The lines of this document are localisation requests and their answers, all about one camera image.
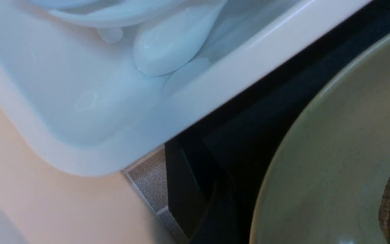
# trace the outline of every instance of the speckled ceramic bowl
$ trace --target speckled ceramic bowl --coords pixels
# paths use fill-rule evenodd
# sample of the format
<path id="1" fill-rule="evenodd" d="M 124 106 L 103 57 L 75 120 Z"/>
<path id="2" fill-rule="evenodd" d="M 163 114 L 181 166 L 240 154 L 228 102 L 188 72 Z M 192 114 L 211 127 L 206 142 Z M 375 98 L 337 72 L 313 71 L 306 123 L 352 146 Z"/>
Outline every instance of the speckled ceramic bowl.
<path id="1" fill-rule="evenodd" d="M 251 243 L 385 244 L 390 175 L 390 35 L 315 97 L 264 179 Z"/>

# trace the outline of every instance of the bowl rim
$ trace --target bowl rim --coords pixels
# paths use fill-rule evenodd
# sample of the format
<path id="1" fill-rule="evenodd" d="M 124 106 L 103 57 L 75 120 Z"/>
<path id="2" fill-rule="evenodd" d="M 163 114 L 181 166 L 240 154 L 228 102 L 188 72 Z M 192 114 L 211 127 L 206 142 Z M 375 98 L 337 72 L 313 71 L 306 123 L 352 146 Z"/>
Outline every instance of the bowl rim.
<path id="1" fill-rule="evenodd" d="M 374 54 L 376 54 L 377 51 L 380 51 L 385 46 L 390 44 L 390 33 L 383 37 L 381 40 L 370 46 L 368 49 L 366 49 L 363 53 L 359 54 L 355 59 L 353 59 L 348 65 L 346 65 L 342 70 L 335 75 L 317 94 L 316 96 L 311 100 L 311 102 L 302 110 L 302 112 L 299 114 L 297 119 L 294 121 L 290 129 L 287 131 L 286 135 L 284 136 L 283 140 L 281 141 L 279 147 L 277 148 L 275 155 L 272 157 L 272 160 L 270 161 L 269 167 L 266 171 L 266 174 L 263 178 L 263 181 L 261 183 L 260 191 L 258 192 L 257 201 L 255 203 L 255 209 L 254 214 L 252 217 L 252 224 L 251 224 L 251 233 L 249 237 L 249 243 L 250 244 L 259 244 L 260 239 L 258 235 L 259 225 L 261 218 L 261 213 L 263 210 L 265 197 L 266 197 L 266 187 L 269 184 L 270 175 L 272 174 L 272 170 L 274 167 L 277 167 L 277 159 L 279 156 L 279 152 L 283 151 L 283 148 L 285 145 L 290 141 L 296 132 L 296 130 L 300 127 L 299 125 L 305 120 L 306 116 L 309 115 L 310 111 L 314 111 L 316 108 L 320 106 L 321 103 L 323 103 L 326 98 L 329 97 L 329 95 L 336 90 L 340 85 L 342 85 L 342 78 L 347 76 L 350 72 L 358 68 L 358 66 L 365 62 L 366 60 L 370 59 Z"/>

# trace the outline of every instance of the tile floor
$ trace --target tile floor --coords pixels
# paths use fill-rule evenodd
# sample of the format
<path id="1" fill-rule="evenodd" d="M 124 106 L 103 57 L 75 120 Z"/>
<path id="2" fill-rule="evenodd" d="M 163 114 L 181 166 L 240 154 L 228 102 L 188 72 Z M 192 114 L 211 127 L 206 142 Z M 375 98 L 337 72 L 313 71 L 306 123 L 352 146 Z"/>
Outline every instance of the tile floor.
<path id="1" fill-rule="evenodd" d="M 178 244 L 188 238 L 168 209 L 167 169 L 165 149 L 160 147 L 123 171 L 147 204 L 154 210 Z"/>

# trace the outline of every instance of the beige floor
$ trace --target beige floor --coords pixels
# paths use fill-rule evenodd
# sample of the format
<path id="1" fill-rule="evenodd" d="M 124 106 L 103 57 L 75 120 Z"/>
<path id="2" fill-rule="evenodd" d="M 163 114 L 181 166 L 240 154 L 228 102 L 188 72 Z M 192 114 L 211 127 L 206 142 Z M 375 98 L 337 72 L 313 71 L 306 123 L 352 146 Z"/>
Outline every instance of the beige floor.
<path id="1" fill-rule="evenodd" d="M 1 109 L 0 209 L 32 244 L 174 243 L 124 176 L 61 173 L 26 145 Z"/>

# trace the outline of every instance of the grout line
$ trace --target grout line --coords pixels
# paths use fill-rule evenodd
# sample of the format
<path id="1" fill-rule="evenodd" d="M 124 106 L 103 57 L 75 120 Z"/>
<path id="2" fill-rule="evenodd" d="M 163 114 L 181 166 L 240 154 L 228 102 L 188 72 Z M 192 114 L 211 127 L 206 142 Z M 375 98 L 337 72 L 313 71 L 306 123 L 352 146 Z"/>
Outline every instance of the grout line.
<path id="1" fill-rule="evenodd" d="M 168 206 L 165 206 L 164 208 L 162 208 L 161 210 L 159 210 L 158 212 L 156 212 L 156 215 L 161 215 L 162 213 L 164 213 L 166 210 L 168 210 Z"/>
<path id="2" fill-rule="evenodd" d="M 155 148 L 153 151 L 149 152 L 147 155 L 145 155 L 144 157 L 140 158 L 138 161 L 134 162 L 133 164 L 129 165 L 127 168 L 123 169 L 122 171 L 123 172 L 129 172 L 129 171 L 133 170 L 138 165 L 140 165 L 143 162 L 147 161 L 147 159 L 151 158 L 152 156 L 154 156 L 156 153 L 158 153 L 159 151 L 163 150 L 164 148 L 165 148 L 164 145 L 161 145 L 161 146 Z"/>
<path id="3" fill-rule="evenodd" d="M 144 196 L 144 194 L 142 194 L 141 190 L 140 190 L 139 187 L 135 184 L 135 181 L 133 181 L 133 179 L 132 179 L 132 177 L 129 175 L 129 173 L 123 171 L 122 174 L 129 180 L 129 182 L 132 184 L 132 187 L 134 188 L 134 190 L 136 191 L 136 193 L 138 193 L 138 195 L 144 200 L 144 202 L 147 204 L 147 206 L 148 206 L 153 212 L 155 212 L 155 210 L 154 210 L 153 207 L 151 206 L 150 202 L 147 200 L 147 198 Z"/>

